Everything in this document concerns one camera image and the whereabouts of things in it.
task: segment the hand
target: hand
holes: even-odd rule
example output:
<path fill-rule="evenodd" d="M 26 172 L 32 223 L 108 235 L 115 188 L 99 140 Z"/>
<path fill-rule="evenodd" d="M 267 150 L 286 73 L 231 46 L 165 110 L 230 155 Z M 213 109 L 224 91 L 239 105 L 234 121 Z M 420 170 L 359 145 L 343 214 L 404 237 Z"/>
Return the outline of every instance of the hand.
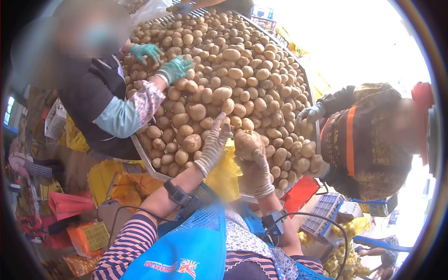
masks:
<path fill-rule="evenodd" d="M 263 198 L 274 191 L 266 156 L 260 150 L 253 153 L 254 160 L 243 160 L 235 154 L 235 162 L 240 166 L 243 176 L 241 181 L 247 194 Z"/>
<path fill-rule="evenodd" d="M 325 107 L 322 102 L 316 103 L 316 105 L 303 109 L 296 118 L 296 125 L 302 123 L 303 118 L 306 118 L 308 123 L 314 123 L 319 118 L 325 115 Z"/>
<path fill-rule="evenodd" d="M 312 178 L 324 178 L 328 172 L 330 172 L 330 164 L 325 161 L 320 162 L 319 170 L 316 172 L 304 171 L 302 172 L 303 176 L 312 177 Z"/>
<path fill-rule="evenodd" d="M 191 59 L 182 60 L 182 56 L 177 56 L 162 65 L 156 73 L 164 75 L 168 79 L 168 84 L 171 84 L 187 75 L 187 70 L 193 67 L 191 63 Z"/>
<path fill-rule="evenodd" d="M 145 66 L 147 65 L 147 62 L 146 60 L 143 59 L 143 56 L 149 56 L 156 63 L 159 63 L 160 56 L 163 54 L 163 52 L 153 44 L 146 44 L 146 45 L 134 44 L 129 49 L 129 53 Z"/>
<path fill-rule="evenodd" d="M 232 132 L 230 132 L 230 124 L 224 124 L 224 127 L 220 131 L 220 126 L 225 116 L 225 113 L 220 113 L 213 122 L 211 125 L 211 132 L 207 138 L 205 138 L 202 155 L 199 159 L 194 161 L 205 178 L 221 160 L 227 138 L 232 136 Z"/>
<path fill-rule="evenodd" d="M 193 4 L 178 3 L 174 5 L 174 11 L 181 15 L 188 15 L 193 11 Z"/>
<path fill-rule="evenodd" d="M 360 257 L 365 257 L 365 256 L 368 255 L 367 253 L 368 253 L 367 250 L 360 250 L 359 253 L 358 253 L 358 255 L 359 255 Z"/>

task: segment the yellow mesh bag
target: yellow mesh bag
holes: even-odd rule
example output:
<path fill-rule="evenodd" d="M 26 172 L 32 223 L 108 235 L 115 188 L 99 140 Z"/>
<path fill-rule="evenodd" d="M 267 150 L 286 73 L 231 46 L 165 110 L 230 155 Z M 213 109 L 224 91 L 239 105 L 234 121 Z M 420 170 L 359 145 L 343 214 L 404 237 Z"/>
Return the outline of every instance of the yellow mesh bag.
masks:
<path fill-rule="evenodd" d="M 223 201 L 230 202 L 240 198 L 238 177 L 242 176 L 240 167 L 233 160 L 235 158 L 235 141 L 227 139 L 224 154 L 215 169 L 208 173 L 204 182 L 214 190 Z"/>

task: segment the blue apron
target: blue apron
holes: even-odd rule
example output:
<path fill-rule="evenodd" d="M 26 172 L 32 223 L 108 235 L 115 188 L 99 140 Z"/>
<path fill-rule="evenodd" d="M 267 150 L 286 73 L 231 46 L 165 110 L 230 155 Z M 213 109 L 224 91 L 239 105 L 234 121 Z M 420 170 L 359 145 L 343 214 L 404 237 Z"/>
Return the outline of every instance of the blue apron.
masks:
<path fill-rule="evenodd" d="M 261 219 L 243 211 L 251 232 L 259 235 Z M 182 224 L 164 234 L 136 258 L 120 280 L 222 280 L 226 261 L 226 221 L 224 207 L 214 203 L 197 210 Z M 297 279 L 332 280 L 296 262 Z"/>

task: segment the light blue sleeve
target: light blue sleeve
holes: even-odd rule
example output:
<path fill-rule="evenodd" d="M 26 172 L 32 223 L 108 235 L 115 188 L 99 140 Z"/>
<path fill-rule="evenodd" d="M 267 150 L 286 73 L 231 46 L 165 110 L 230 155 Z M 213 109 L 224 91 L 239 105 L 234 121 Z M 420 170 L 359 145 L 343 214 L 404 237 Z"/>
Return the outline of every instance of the light blue sleeve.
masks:
<path fill-rule="evenodd" d="M 134 102 L 114 96 L 95 123 L 102 130 L 118 138 L 127 138 L 140 128 L 140 117 Z"/>

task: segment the pile of potatoes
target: pile of potatoes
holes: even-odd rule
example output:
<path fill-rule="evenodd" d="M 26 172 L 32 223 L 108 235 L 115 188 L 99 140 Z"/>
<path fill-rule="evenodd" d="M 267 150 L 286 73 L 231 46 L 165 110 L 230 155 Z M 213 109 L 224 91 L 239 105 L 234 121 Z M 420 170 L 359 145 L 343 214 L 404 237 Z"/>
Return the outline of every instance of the pile of potatoes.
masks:
<path fill-rule="evenodd" d="M 277 195 L 306 171 L 313 155 L 301 154 L 313 125 L 304 120 L 294 127 L 296 115 L 310 106 L 304 73 L 280 45 L 249 26 L 232 12 L 210 9 L 203 17 L 177 14 L 175 22 L 141 22 L 130 39 L 151 43 L 163 52 L 163 62 L 177 55 L 192 59 L 194 68 L 165 90 L 167 98 L 155 113 L 155 125 L 140 129 L 140 141 L 163 174 L 176 176 L 201 155 L 204 139 L 221 112 L 233 135 L 240 130 L 259 133 L 266 146 Z M 132 56 L 123 59 L 126 96 L 130 98 L 160 65 Z"/>

